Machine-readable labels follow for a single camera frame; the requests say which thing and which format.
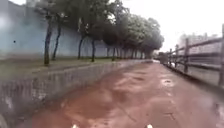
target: handrail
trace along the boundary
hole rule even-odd
[[[213,52],[204,52],[204,53],[190,53],[190,50],[192,48],[205,46],[205,45],[212,45],[220,43],[220,49],[217,49]],[[195,67],[200,68],[204,70],[212,70],[219,72],[219,85],[224,86],[224,24],[222,26],[222,37],[206,40],[197,44],[189,45],[189,39],[186,39],[186,44],[184,47],[179,48],[178,45],[176,45],[176,49],[172,50],[170,49],[169,52],[167,52],[164,57],[162,57],[164,60],[162,60],[163,64],[167,65],[170,68],[175,68],[176,70],[180,70],[178,67],[178,64],[181,64],[184,66],[184,70],[181,72],[184,72],[185,74],[188,74],[188,67]]]

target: wet ground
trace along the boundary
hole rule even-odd
[[[111,73],[17,128],[224,128],[221,97],[158,63]]]

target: puddle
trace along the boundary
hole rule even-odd
[[[161,84],[163,86],[166,86],[166,87],[173,87],[174,86],[172,80],[170,80],[170,79],[162,79]]]

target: sky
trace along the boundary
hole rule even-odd
[[[26,0],[11,0],[24,4]],[[131,13],[154,18],[165,38],[161,51],[178,43],[182,34],[221,35],[224,23],[223,0],[123,0]]]

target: road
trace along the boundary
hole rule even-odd
[[[223,128],[224,102],[158,63],[113,72],[17,128]]]

